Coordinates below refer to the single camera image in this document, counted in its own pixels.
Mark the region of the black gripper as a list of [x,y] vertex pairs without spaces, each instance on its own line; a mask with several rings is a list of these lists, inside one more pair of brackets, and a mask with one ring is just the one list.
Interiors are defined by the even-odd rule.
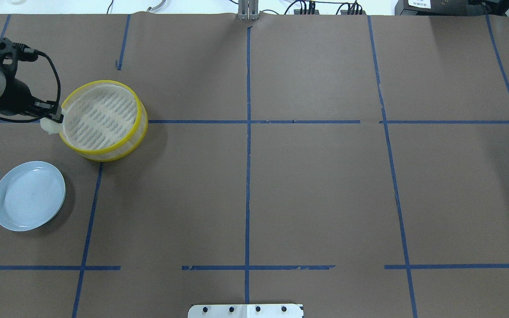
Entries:
[[6,81],[6,88],[0,97],[0,114],[41,116],[38,119],[40,122],[49,120],[63,123],[64,114],[45,114],[45,111],[61,111],[61,107],[56,101],[40,101],[32,96],[27,85],[18,79]]

